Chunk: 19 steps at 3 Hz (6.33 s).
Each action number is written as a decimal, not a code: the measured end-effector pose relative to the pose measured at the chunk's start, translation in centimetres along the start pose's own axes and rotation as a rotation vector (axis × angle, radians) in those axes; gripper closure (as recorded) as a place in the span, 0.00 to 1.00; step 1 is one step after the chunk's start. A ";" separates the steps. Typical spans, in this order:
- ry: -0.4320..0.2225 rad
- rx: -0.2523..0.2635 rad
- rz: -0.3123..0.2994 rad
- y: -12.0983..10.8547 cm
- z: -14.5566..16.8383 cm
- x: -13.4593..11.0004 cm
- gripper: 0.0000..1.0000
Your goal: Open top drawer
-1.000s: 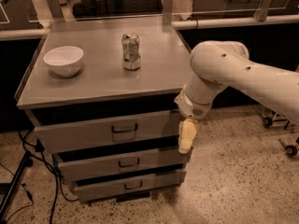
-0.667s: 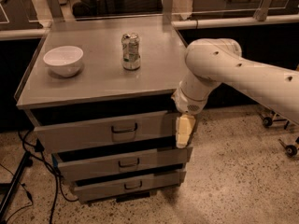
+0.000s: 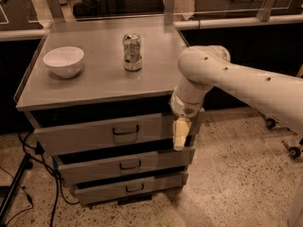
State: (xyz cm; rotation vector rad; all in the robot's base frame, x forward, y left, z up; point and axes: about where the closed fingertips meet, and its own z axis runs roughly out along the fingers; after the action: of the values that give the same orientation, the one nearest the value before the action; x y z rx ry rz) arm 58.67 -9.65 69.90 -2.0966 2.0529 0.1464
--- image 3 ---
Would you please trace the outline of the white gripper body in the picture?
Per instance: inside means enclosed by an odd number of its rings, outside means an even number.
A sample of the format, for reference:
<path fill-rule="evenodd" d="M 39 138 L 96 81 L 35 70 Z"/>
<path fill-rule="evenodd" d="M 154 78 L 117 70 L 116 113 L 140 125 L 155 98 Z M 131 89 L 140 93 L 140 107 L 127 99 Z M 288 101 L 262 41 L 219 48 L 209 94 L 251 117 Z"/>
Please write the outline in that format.
<path fill-rule="evenodd" d="M 183 101 L 176 93 L 173 93 L 170 98 L 169 105 L 172 112 L 177 117 L 191 118 L 199 112 L 202 107 L 202 102 L 193 104 L 187 103 Z"/>

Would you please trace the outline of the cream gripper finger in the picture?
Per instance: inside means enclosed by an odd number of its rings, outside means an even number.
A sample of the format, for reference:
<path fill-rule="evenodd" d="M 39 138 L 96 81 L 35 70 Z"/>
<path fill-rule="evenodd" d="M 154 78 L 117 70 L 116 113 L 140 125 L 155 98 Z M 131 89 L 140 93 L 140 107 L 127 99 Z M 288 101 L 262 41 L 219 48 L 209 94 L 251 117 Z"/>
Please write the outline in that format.
<path fill-rule="evenodd" d="M 189 134 L 191 122 L 188 118 L 179 117 L 173 121 L 173 148 L 182 150 Z"/>

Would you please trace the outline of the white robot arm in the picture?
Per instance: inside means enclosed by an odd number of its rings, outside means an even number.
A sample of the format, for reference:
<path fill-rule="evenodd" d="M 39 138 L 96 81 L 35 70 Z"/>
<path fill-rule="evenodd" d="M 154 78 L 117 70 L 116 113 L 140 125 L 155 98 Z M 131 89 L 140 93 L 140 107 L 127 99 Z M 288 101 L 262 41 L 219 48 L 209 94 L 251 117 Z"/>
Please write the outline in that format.
<path fill-rule="evenodd" d="M 203 108 L 205 95 L 217 87 L 303 137 L 303 79 L 233 64 L 222 46 L 191 46 L 178 62 L 182 74 L 169 105 L 173 145 L 181 150 L 190 119 Z"/>

